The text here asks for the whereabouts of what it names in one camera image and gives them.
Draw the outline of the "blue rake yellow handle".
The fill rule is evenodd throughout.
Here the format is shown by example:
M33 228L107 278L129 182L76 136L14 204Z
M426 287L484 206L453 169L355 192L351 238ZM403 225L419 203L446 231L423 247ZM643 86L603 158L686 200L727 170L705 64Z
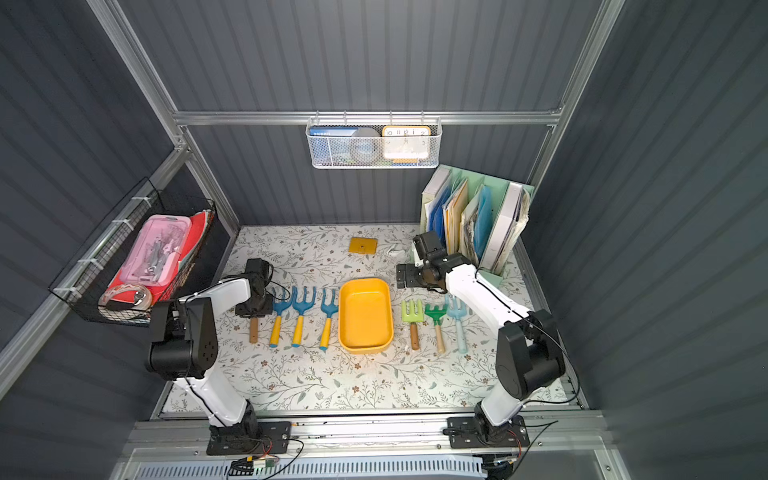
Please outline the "blue rake yellow handle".
M286 290L282 297L274 293L272 306L276 317L270 334L269 347L277 348L281 336L283 313L292 306L292 293Z
M302 290L299 290L297 286L292 287L292 307L298 315L291 342L294 348L301 346L305 314L314 306L316 295L317 289L315 287L311 291L307 287L304 287Z

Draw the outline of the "lime green hand fork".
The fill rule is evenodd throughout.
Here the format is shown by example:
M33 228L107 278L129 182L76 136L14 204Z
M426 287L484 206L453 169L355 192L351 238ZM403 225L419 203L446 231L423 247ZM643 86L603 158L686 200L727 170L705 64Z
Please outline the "lime green hand fork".
M257 344L259 341L259 319L253 317L250 319L249 325L249 342L251 344Z

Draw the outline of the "dark green hand rake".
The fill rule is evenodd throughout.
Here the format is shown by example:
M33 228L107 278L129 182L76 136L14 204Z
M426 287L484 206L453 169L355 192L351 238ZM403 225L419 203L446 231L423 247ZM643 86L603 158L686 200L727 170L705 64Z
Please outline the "dark green hand rake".
M436 336L437 352L439 355L442 355L446 352L444 338L442 335L442 322L443 322L443 318L447 314L447 310L448 308L445 304L443 304L442 306L427 304L425 306L425 315L429 317L433 322L435 336Z

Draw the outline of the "light blue hand rake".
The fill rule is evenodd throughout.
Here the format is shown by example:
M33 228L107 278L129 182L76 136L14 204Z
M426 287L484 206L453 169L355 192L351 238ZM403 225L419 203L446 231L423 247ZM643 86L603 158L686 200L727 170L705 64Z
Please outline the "light blue hand rake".
M460 354L467 354L468 346L463 319L468 315L468 308L463 301L453 295L448 295L446 297L446 305L448 307L447 315L455 324L458 352Z

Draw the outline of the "light green hand rake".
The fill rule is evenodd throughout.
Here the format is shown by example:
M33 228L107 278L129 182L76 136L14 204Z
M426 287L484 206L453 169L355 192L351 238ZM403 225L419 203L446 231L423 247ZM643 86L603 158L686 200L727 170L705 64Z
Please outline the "light green hand rake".
M401 320L409 325L410 346L414 351L420 349L418 325L423 322L423 319L424 307L421 299L401 302Z

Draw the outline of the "blue fork yellow handle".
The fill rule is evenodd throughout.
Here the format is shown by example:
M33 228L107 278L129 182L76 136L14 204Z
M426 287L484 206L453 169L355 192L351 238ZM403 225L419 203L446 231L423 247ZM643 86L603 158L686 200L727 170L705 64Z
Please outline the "blue fork yellow handle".
M331 336L332 319L339 310L337 293L338 291L336 289L323 289L320 309L321 312L325 315L325 323L319 344L319 348L323 352L328 350Z

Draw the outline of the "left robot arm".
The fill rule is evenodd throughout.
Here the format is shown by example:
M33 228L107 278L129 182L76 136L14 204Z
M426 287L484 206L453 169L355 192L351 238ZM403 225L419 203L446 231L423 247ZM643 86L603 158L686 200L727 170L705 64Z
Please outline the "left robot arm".
M272 276L269 262L250 259L239 275L151 307L147 370L191 395L215 428L241 424L249 408L249 402L217 367L216 317L237 306L251 316L271 312L267 286Z

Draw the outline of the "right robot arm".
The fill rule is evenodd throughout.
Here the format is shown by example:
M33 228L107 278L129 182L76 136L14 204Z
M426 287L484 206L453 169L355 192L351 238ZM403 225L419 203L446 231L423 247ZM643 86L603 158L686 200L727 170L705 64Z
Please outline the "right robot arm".
M565 374L565 354L554 317L507 297L467 257L448 253L433 231L416 235L413 248L416 260L396 267L397 287L450 294L484 321L497 342L498 382L476 405L475 424L480 430L508 424L534 391Z

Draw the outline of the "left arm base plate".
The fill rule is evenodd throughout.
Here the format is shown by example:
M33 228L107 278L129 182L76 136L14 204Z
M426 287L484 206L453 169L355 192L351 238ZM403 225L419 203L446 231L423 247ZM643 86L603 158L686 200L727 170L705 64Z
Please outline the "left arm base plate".
M289 421L259 422L231 427L210 426L206 448L209 456L284 454L287 452L292 424Z

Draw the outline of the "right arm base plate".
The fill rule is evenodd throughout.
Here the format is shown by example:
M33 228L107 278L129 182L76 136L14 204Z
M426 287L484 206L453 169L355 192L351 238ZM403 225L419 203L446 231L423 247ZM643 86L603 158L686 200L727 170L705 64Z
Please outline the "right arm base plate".
M515 416L500 426L492 426L477 417L449 417L442 434L448 437L453 449L488 447L519 450L530 445L528 429L521 416Z

